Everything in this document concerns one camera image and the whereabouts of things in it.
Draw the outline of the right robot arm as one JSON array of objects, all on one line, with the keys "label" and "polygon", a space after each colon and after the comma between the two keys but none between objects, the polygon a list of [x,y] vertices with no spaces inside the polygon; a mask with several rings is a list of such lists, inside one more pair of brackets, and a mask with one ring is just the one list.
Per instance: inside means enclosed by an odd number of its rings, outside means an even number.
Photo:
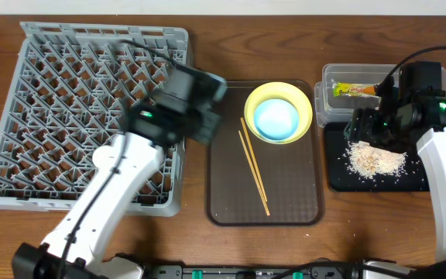
[{"label": "right robot arm", "polygon": [[390,152],[414,149],[427,176],[434,211],[437,249],[435,263],[398,272],[394,268],[363,265],[363,276],[390,278],[446,278],[446,92],[441,64],[416,61],[396,66],[376,85],[378,108],[357,108],[345,133],[352,142],[365,142]]}]

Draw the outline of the black rectangular tray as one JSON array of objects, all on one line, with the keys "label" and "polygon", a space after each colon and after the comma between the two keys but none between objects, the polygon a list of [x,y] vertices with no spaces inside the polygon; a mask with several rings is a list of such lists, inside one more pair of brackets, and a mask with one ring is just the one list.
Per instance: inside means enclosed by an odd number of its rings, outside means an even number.
[{"label": "black rectangular tray", "polygon": [[364,178],[349,170],[349,142],[344,137],[346,122],[330,122],[324,127],[328,187],[340,192],[410,192],[429,191],[427,176],[420,158],[410,150],[399,175],[374,174]]}]

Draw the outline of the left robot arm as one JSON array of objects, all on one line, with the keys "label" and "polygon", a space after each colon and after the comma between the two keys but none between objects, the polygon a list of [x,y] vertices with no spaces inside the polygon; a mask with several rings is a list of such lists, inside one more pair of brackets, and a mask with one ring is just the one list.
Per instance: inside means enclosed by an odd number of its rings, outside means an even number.
[{"label": "left robot arm", "polygon": [[39,246],[22,243],[12,258],[15,278],[141,278],[124,257],[103,259],[119,221],[141,186],[162,166],[168,147],[191,138],[209,144],[220,116],[214,104],[223,77],[182,64],[149,99],[127,108],[123,130],[93,153],[96,174],[63,220]]}]

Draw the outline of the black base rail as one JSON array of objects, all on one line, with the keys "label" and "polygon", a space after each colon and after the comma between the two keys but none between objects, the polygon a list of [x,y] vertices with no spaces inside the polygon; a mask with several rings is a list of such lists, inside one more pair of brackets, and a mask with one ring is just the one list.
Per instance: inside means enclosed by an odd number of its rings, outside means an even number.
[{"label": "black base rail", "polygon": [[184,267],[180,264],[139,263],[117,255],[104,263],[109,278],[151,279],[330,279],[330,278],[406,278],[412,271],[393,262],[361,261],[348,263],[320,258],[299,267]]}]

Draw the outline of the yellow round plate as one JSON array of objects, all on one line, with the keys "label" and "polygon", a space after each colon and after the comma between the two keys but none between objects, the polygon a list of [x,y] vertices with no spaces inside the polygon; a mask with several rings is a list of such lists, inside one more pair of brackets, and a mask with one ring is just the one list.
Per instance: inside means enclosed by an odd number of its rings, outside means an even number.
[{"label": "yellow round plate", "polygon": [[[254,125],[253,116],[256,108],[262,102],[270,99],[282,99],[289,102],[295,107],[299,114],[299,126],[297,131],[290,138],[283,141],[271,141],[264,138],[259,134]],[[249,95],[244,106],[244,119],[252,133],[261,140],[273,144],[288,144],[300,139],[309,130],[313,115],[312,104],[309,98],[305,95],[305,92],[295,85],[279,81],[268,82],[258,86]]]}]

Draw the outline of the dark brown serving tray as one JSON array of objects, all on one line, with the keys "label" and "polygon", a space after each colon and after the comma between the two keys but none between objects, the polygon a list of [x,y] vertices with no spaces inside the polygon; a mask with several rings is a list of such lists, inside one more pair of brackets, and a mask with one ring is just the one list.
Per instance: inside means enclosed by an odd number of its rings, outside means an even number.
[{"label": "dark brown serving tray", "polygon": [[[242,131],[245,100],[261,81],[230,81],[216,107],[221,124],[208,148],[205,208],[217,226],[312,226],[324,214],[317,126],[297,141],[276,145]],[[268,198],[262,203],[243,150],[248,136]]]}]

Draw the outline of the light blue small plate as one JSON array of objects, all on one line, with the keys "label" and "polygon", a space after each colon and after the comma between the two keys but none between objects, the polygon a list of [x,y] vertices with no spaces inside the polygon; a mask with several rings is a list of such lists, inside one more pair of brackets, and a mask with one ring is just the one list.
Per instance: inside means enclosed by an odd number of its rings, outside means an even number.
[{"label": "light blue small plate", "polygon": [[283,141],[290,138],[299,126],[297,110],[282,99],[262,102],[256,108],[253,119],[259,134],[271,141]]}]

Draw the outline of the food scraps on plate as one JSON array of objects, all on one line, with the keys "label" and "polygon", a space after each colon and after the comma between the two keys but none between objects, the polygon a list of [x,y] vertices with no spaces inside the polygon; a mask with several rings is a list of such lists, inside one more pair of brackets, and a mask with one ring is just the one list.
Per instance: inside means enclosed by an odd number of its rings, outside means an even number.
[{"label": "food scraps on plate", "polygon": [[348,142],[344,157],[351,173],[373,179],[376,175],[400,176],[406,164],[407,154],[375,148],[366,142]]}]

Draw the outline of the clear plastic bin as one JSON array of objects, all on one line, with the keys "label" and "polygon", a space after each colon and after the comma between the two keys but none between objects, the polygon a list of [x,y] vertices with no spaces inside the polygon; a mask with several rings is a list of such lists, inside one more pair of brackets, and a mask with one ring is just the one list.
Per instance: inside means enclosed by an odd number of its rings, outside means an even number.
[{"label": "clear plastic bin", "polygon": [[377,96],[335,97],[333,87],[337,83],[378,84],[394,67],[394,64],[326,64],[322,70],[322,80],[314,87],[317,125],[323,128],[329,122],[349,122],[357,108],[377,109]]}]

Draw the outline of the wooden chopstick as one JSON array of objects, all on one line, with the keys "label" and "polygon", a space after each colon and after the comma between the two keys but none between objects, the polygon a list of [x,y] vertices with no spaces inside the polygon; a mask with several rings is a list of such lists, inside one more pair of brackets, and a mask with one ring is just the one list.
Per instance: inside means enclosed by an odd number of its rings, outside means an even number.
[{"label": "wooden chopstick", "polygon": [[268,202],[268,198],[267,198],[267,195],[266,195],[266,190],[265,190],[263,182],[262,182],[261,174],[260,174],[260,171],[259,171],[259,166],[257,164],[256,156],[254,154],[254,150],[253,150],[253,147],[252,147],[252,142],[250,140],[250,136],[249,136],[249,132],[248,132],[248,129],[247,129],[246,122],[245,122],[243,117],[241,117],[240,120],[241,120],[242,128],[244,130],[246,142],[247,142],[248,147],[249,147],[250,157],[252,159],[252,162],[253,162],[253,165],[254,165],[254,168],[255,168],[255,171],[256,171],[256,175],[257,175],[258,182],[259,182],[259,185],[260,185],[262,193],[263,193],[264,200],[265,200],[265,202]]},{"label": "wooden chopstick", "polygon": [[245,140],[243,138],[242,132],[238,131],[238,135],[239,135],[239,138],[241,140],[241,144],[242,144],[242,147],[243,147],[243,150],[244,150],[244,153],[245,153],[245,157],[246,157],[246,160],[248,161],[249,168],[251,170],[254,182],[256,183],[256,187],[258,189],[258,193],[259,193],[259,196],[260,196],[263,208],[265,210],[266,215],[270,216],[269,208],[268,208],[267,202],[265,201],[265,197],[264,197],[264,194],[262,192],[261,185],[259,183],[259,179],[257,178],[257,173],[256,173],[256,170],[254,168],[253,162],[251,160],[249,151],[247,149],[247,146],[245,145]]}]

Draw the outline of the grey plastic dish rack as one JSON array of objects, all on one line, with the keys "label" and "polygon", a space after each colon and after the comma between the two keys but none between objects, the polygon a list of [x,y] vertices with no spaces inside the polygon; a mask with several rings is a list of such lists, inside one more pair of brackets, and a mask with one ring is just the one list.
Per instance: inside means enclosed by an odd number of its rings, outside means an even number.
[{"label": "grey plastic dish rack", "polygon": [[180,27],[22,22],[0,121],[0,209],[67,211],[94,176],[93,152],[122,106],[162,88],[169,60],[192,64]]}]

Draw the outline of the green orange snack wrapper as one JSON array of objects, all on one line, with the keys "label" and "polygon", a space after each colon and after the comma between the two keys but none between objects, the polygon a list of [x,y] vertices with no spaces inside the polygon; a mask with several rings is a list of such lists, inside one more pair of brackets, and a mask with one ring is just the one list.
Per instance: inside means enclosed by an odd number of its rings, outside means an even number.
[{"label": "green orange snack wrapper", "polygon": [[377,84],[353,84],[337,82],[332,86],[332,92],[335,97],[371,97],[376,95]]}]

